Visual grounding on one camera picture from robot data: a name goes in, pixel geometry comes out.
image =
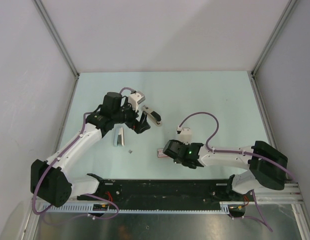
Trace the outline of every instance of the small object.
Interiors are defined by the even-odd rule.
[[[192,130],[189,127],[177,127],[177,140],[184,143],[190,144],[192,142]]]
[[[148,115],[149,119],[155,124],[155,126],[162,126],[162,118],[157,112],[151,109],[149,106],[144,105],[142,110]]]
[[[124,146],[124,128],[118,127],[115,130],[115,136],[114,136],[114,146]]]
[[[166,154],[163,153],[163,149],[157,149],[157,157],[158,158],[168,158]]]

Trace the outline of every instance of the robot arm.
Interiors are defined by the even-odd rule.
[[[85,119],[82,129],[59,151],[48,157],[46,161],[37,159],[31,166],[31,192],[35,193],[43,173],[49,168],[46,176],[39,184],[37,195],[54,205],[62,206],[70,197],[96,192],[99,181],[86,175],[71,179],[70,171],[80,157],[96,142],[101,140],[115,124],[126,124],[137,134],[151,128],[147,122],[147,114],[142,112],[138,121],[139,104],[145,100],[141,92],[133,92],[125,98],[116,92],[108,92],[103,104]]]
[[[252,156],[258,154],[269,158],[282,167],[287,167],[288,159],[275,148],[263,141],[256,141],[254,146],[227,148],[226,152],[207,150],[202,143],[185,144],[178,140],[170,140],[163,149],[163,153],[174,159],[177,164],[196,169],[212,165],[236,167],[246,170],[242,174],[230,176],[228,190],[239,194],[246,194],[253,189],[266,187],[273,190],[283,190],[285,186],[285,172],[269,162]]]

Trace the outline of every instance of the metal frame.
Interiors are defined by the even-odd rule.
[[[61,141],[62,141],[62,136],[64,134],[65,125],[66,125],[67,119],[68,119],[69,114],[70,114],[70,110],[71,110],[71,106],[72,106],[72,103],[73,103],[73,99],[74,99],[77,83],[79,82],[79,78],[80,78],[80,75],[78,74],[76,76],[76,79],[75,79],[75,81],[73,83],[73,86],[71,88],[71,93],[70,93],[70,97],[69,97],[68,102],[67,102],[66,111],[65,111],[65,114],[63,116],[63,120],[61,122],[61,126],[60,126],[59,131],[58,131],[58,137],[57,137],[57,140],[56,140],[56,143],[55,143],[55,147],[54,147],[54,151],[53,151],[52,154],[56,153],[60,149]]]
[[[21,229],[20,229],[20,232],[18,234],[18,237],[17,239],[23,239],[25,235],[28,235],[28,231],[29,231],[29,222],[30,222],[30,218],[32,216],[32,206],[29,204],[28,205],[28,209],[27,209],[27,213],[22,221],[22,224],[21,224]]]
[[[254,190],[256,200],[259,205],[264,204],[291,204],[303,205],[303,197],[301,195],[300,187],[297,183],[287,183],[282,191],[271,190],[268,188],[257,188]],[[222,204],[241,204],[241,202],[222,201]]]
[[[286,23],[288,22],[290,16],[292,15],[293,11],[295,10],[296,6],[300,0],[289,0],[287,3],[283,13],[281,14],[273,32],[271,33],[263,51],[261,52],[260,56],[258,57],[258,60],[252,70],[253,75],[256,75],[257,72],[259,71],[262,63],[268,56],[270,50],[272,49],[274,43],[278,39],[278,37],[281,35]]]
[[[45,202],[42,203],[40,209],[46,209],[50,204]],[[95,214],[104,214],[104,213],[116,213],[115,209],[109,210],[93,210],[94,202],[67,202],[61,207],[51,207],[49,213],[95,213]],[[229,208],[227,204],[221,203],[220,210],[131,210],[131,209],[120,209],[120,214],[229,214]]]
[[[59,35],[59,33],[57,32],[48,12],[46,11],[43,3],[41,0],[32,0],[39,15],[41,16],[41,19],[43,20],[43,22],[45,23],[47,30],[49,31],[51,37],[53,38],[54,42],[56,43],[57,48],[59,49],[60,53],[62,54],[63,58],[65,59],[69,69],[71,70],[71,72],[73,73],[73,75],[75,77],[77,77],[79,75],[79,73],[76,70],[76,67],[69,55],[69,53],[67,52],[61,37]]]
[[[259,90],[259,87],[258,87],[258,84],[256,81],[256,77],[255,77],[253,72],[247,72],[247,73],[248,73],[248,77],[249,77],[249,80],[251,83],[251,87],[252,87],[254,95],[255,95],[256,103],[257,103],[257,106],[259,109],[259,113],[260,113],[262,122],[264,124],[265,132],[266,132],[269,144],[272,145],[274,148],[278,149],[275,138],[274,138],[274,134],[272,131],[271,122],[270,122],[265,104],[263,102],[263,98],[262,98],[262,95],[260,93],[260,90]],[[295,215],[296,222],[297,222],[299,232],[300,232],[302,239],[303,240],[310,240],[310,217],[309,217],[308,212],[306,210],[306,206],[304,205],[304,200],[303,200],[303,197],[301,195],[301,192],[299,192],[299,197],[300,197],[300,199],[298,199],[298,201],[301,201],[303,204],[299,205],[299,204],[295,204],[294,202],[292,202],[291,206],[294,210],[294,215]],[[291,196],[286,196],[285,200],[290,199],[290,198],[291,198]]]
[[[41,205],[40,202],[36,203],[36,207],[38,208]],[[35,215],[32,213],[32,201],[29,202],[29,207],[27,213],[29,217],[26,222],[26,227],[23,229],[22,233],[19,235],[18,240],[33,240],[35,231],[40,219],[39,215]]]

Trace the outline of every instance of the purple cable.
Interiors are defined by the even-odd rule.
[[[115,218],[115,217],[120,213],[120,209],[119,209],[119,207],[118,207],[115,203],[113,203],[113,202],[111,202],[111,201],[109,201],[109,200],[106,200],[106,199],[104,199],[104,198],[101,198],[101,197],[98,197],[98,196],[94,196],[94,195],[92,195],[92,194],[84,194],[84,195],[86,195],[86,196],[88,196],[88,197],[91,197],[91,198],[95,198],[95,199],[104,201],[104,202],[107,202],[107,203],[113,205],[113,206],[116,208],[116,213],[115,213],[114,215],[108,216],[108,217],[99,217],[99,216],[90,215],[89,213],[83,213],[83,214],[79,214],[79,215],[73,216],[73,217],[71,217],[70,219],[67,219],[67,220],[65,220],[65,221],[61,221],[61,222],[59,222],[59,223],[50,223],[50,222],[47,222],[47,221],[45,220],[45,214],[46,214],[46,213],[44,213],[44,214],[41,215],[41,219],[42,219],[43,222],[46,223],[47,225],[50,225],[50,226],[59,226],[59,225],[66,224],[66,223],[68,223],[68,222],[70,222],[70,221],[72,221],[72,220],[74,220],[74,219],[81,218],[81,217],[91,217],[91,218],[99,219],[99,220],[107,220],[107,219]]]
[[[217,132],[218,132],[218,130],[219,130],[219,128],[220,128],[220,123],[219,123],[218,119],[217,119],[213,114],[211,114],[211,113],[209,113],[209,112],[206,112],[206,111],[195,112],[195,113],[193,113],[193,114],[187,116],[187,117],[181,122],[181,124],[179,125],[179,127],[182,127],[182,125],[183,125],[183,124],[186,122],[186,120],[189,119],[190,117],[195,116],[195,115],[199,115],[199,114],[206,114],[206,115],[209,115],[209,116],[211,116],[211,117],[216,121],[216,130],[215,130],[214,133],[207,139],[206,144],[205,144],[206,148],[207,148],[209,151],[215,152],[215,153],[226,153],[226,154],[244,154],[244,155],[249,155],[249,156],[257,157],[257,158],[259,158],[259,159],[263,159],[263,160],[265,160],[265,161],[267,161],[267,162],[273,164],[274,166],[278,167],[279,169],[283,170],[285,173],[287,173],[287,174],[296,182],[296,179],[295,179],[294,175],[293,175],[290,171],[288,171],[286,168],[284,168],[283,166],[279,165],[277,162],[274,162],[273,160],[270,160],[269,158],[267,158],[267,157],[265,157],[265,156],[262,156],[262,155],[259,155],[259,154],[256,154],[256,153],[252,153],[252,152],[247,152],[247,151],[241,152],[241,151],[235,151],[235,150],[218,150],[218,149],[214,149],[214,150],[213,150],[213,149],[209,146],[209,142],[210,142],[210,140],[217,134]],[[255,221],[258,221],[258,222],[264,224],[264,225],[269,229],[269,231],[273,232],[272,228],[270,227],[270,225],[269,225],[269,224],[267,223],[267,221],[265,220],[265,218],[264,218],[264,216],[263,216],[263,214],[262,214],[261,208],[260,208],[260,206],[258,205],[258,203],[257,203],[257,201],[256,201],[256,196],[255,196],[254,190],[252,190],[252,194],[253,194],[255,206],[256,206],[256,208],[257,208],[257,210],[258,210],[258,212],[259,212],[260,217],[263,219],[263,221],[260,220],[260,219],[258,219],[258,218],[256,218],[256,217],[254,217],[254,216],[245,216],[244,218],[253,219],[253,220],[255,220]]]
[[[124,90],[130,90],[131,93],[135,91],[133,88],[130,88],[130,87],[126,86],[126,87],[123,87],[123,88],[120,90],[119,94],[122,94],[122,92],[123,92]]]
[[[257,211],[259,212],[259,215],[261,217],[261,219],[263,219],[263,222],[265,223],[264,225],[268,228],[268,230],[272,233],[273,232],[273,229],[270,227],[270,225],[267,223],[266,219],[264,218],[264,215],[262,214],[262,210],[260,208],[260,206],[257,204],[257,200],[256,200],[256,196],[255,196],[255,191],[254,189],[252,190],[252,193],[253,193],[253,199],[254,199],[254,202],[255,202],[255,206],[257,208]]]
[[[91,114],[91,112],[86,112],[83,115],[83,118],[84,118],[83,119],[83,124],[82,124],[81,130],[80,130],[78,136],[67,147],[65,147],[65,149],[60,154],[58,154],[57,158],[62,157],[64,155],[64,153],[66,153],[79,140],[80,134],[82,134],[84,132],[85,123],[86,123],[86,121],[85,121],[86,120],[86,115],[88,115],[88,114]],[[53,165],[58,161],[57,158],[55,158],[54,161],[52,161],[51,164],[46,168],[46,170],[41,175],[41,177],[39,178],[39,181],[38,181],[38,183],[36,185],[36,188],[35,188],[35,191],[34,191],[34,196],[33,196],[33,199],[32,199],[32,210],[33,210],[34,214],[36,214],[36,215],[40,215],[42,213],[45,213],[45,212],[47,212],[48,209],[50,209],[52,207],[52,205],[49,205],[43,211],[37,211],[36,210],[36,198],[37,198],[37,194],[39,193],[40,186],[41,186],[44,178],[46,177],[46,175],[50,171],[50,169],[53,167]]]

